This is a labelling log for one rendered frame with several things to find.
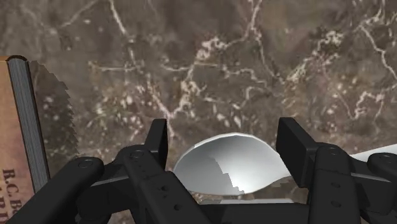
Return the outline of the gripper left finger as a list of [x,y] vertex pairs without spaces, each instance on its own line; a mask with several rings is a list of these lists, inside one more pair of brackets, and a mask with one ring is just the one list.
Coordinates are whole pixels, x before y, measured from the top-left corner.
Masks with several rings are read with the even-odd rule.
[[153,120],[144,144],[122,148],[109,164],[68,162],[6,224],[108,224],[130,211],[135,224],[212,224],[188,190],[165,170],[167,121]]

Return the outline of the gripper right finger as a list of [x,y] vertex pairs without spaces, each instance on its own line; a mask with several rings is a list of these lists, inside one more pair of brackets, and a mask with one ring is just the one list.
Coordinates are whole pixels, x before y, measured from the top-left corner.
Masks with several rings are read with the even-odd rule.
[[300,188],[307,188],[307,224],[397,224],[397,154],[363,162],[315,140],[291,117],[278,121],[276,150]]

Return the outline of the white spoon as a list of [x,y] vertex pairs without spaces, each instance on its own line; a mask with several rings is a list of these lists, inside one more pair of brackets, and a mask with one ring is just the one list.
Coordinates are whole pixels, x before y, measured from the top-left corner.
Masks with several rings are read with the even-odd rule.
[[250,199],[290,173],[265,141],[249,134],[232,132],[205,139],[184,152],[173,173],[193,193],[217,195],[201,204],[292,203],[289,198]]

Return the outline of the orange book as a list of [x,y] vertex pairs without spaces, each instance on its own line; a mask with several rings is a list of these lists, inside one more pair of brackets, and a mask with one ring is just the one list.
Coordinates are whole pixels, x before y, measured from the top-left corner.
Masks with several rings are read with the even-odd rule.
[[0,224],[49,179],[29,62],[0,56]]

